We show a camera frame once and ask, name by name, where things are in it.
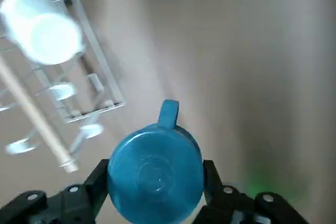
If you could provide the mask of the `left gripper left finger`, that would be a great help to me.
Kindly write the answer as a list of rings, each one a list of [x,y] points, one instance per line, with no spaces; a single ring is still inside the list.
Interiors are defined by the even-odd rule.
[[[48,197],[44,191],[21,193],[1,207],[1,223],[96,223],[108,195],[108,159],[102,159],[82,184]]]

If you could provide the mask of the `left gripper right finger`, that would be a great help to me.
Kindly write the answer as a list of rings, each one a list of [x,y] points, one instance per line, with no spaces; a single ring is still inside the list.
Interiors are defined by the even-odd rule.
[[[204,160],[206,204],[194,223],[300,223],[305,218],[282,196],[262,192],[251,198],[235,187],[224,185],[212,160]]]

